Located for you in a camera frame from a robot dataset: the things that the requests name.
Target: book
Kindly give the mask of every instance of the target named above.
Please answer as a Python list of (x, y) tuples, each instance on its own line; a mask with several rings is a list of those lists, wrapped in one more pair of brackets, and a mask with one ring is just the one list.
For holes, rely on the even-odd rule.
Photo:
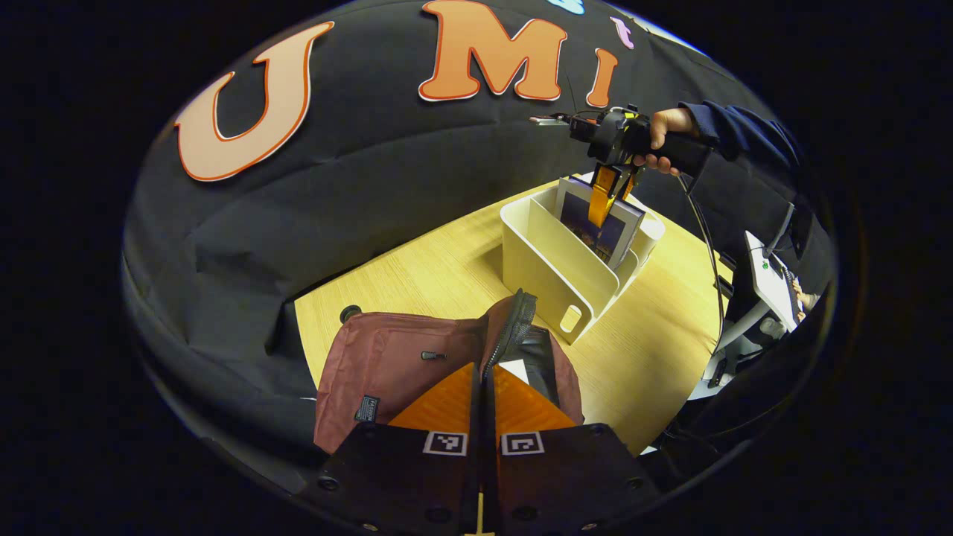
[(560, 179), (555, 216), (599, 260), (615, 271), (629, 253), (645, 213), (617, 199), (599, 228), (589, 221), (592, 192), (592, 186), (580, 176)]

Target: finger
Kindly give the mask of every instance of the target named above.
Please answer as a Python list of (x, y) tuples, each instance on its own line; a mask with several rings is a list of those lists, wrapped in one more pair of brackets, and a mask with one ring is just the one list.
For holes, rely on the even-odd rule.
[(668, 132), (668, 116), (662, 112), (652, 115), (652, 124), (649, 135), (652, 137), (652, 149), (658, 149), (665, 143), (665, 133)]

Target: letter m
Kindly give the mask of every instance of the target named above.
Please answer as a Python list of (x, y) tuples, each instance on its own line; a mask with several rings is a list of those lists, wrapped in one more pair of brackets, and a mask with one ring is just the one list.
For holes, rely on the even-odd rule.
[(559, 49), (566, 31), (551, 22), (531, 19), (512, 39), (487, 6), (466, 0), (436, 0), (423, 10), (436, 15), (439, 28), (434, 75), (417, 91), (425, 100), (470, 98), (479, 81), (470, 75), (470, 54), (483, 71), (490, 91), (503, 94), (526, 64), (515, 90), (523, 98), (556, 100)]

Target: dark blue sleeve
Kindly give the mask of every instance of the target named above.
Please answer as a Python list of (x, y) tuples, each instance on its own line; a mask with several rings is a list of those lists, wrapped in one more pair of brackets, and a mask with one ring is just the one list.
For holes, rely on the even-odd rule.
[(701, 139), (726, 160), (745, 155), (752, 163), (796, 175), (800, 170), (799, 150), (785, 129), (775, 121), (765, 121), (754, 112), (709, 100), (701, 104), (679, 103), (687, 108), (699, 126)]

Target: orange letter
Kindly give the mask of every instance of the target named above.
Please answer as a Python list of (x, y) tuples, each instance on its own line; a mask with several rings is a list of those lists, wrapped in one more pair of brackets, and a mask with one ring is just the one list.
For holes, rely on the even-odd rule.
[(618, 65), (618, 60), (609, 51), (596, 49), (598, 67), (593, 89), (586, 95), (586, 102), (595, 108), (605, 108), (609, 105), (609, 84), (612, 83), (612, 71)]
[(195, 180), (228, 178), (267, 158), (301, 125), (311, 100), (308, 59), (311, 45), (335, 23), (326, 22), (292, 35), (254, 59), (265, 62), (265, 111), (249, 130), (233, 137), (218, 131), (218, 92), (234, 71), (216, 80), (175, 119), (179, 157)]
[(477, 94), (479, 82), (470, 75), (471, 53), (493, 93), (503, 94), (525, 63), (517, 95), (536, 100), (559, 98), (559, 49), (567, 37), (559, 26), (531, 19), (510, 39), (490, 8), (478, 2), (438, 0), (424, 4), (423, 10), (435, 14), (439, 24), (434, 75), (417, 89), (424, 100)]

